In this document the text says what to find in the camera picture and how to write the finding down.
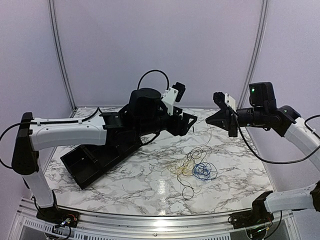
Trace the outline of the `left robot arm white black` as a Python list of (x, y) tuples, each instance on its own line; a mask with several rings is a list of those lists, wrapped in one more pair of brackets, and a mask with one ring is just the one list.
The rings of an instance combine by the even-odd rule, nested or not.
[(57, 199), (44, 176), (39, 153), (53, 147), (74, 146), (62, 161), (81, 188), (100, 178), (139, 149), (146, 135), (185, 136), (196, 123), (195, 115), (176, 107), (184, 94), (176, 85), (160, 93), (139, 88), (116, 112), (97, 108), (80, 118), (45, 119), (23, 114), (18, 123), (12, 169), (22, 176), (41, 210), (57, 211)]

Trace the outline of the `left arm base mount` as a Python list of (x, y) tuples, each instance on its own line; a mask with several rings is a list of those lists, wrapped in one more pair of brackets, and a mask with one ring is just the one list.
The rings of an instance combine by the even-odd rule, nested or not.
[(80, 213), (78, 211), (59, 208), (57, 206), (37, 208), (36, 218), (53, 223), (58, 227), (70, 226), (75, 228), (78, 225)]

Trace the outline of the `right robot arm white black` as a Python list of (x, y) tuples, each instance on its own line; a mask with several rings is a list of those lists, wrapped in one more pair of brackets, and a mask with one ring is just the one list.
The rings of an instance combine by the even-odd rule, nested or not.
[[(220, 110), (209, 116), (205, 122), (228, 132), (229, 137), (242, 134), (242, 127), (274, 130), (280, 137), (297, 147), (305, 156), (302, 159), (277, 162), (289, 165), (310, 160), (320, 167), (320, 136), (311, 129), (307, 121), (291, 106), (277, 107), (271, 82), (249, 84), (249, 108), (237, 108), (235, 100), (227, 93), (215, 92), (214, 103)], [(253, 209), (266, 213), (284, 210), (320, 210), (320, 184), (314, 183), (287, 191), (269, 191), (261, 194), (253, 203)]]

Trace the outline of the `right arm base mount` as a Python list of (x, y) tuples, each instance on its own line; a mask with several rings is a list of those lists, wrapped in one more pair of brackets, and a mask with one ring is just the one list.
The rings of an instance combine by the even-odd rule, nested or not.
[(265, 207), (265, 200), (273, 193), (273, 191), (266, 191), (259, 195), (253, 202), (251, 210), (242, 210), (230, 214), (228, 223), (234, 229), (252, 227), (259, 224), (268, 223), (274, 220), (274, 215), (268, 212)]

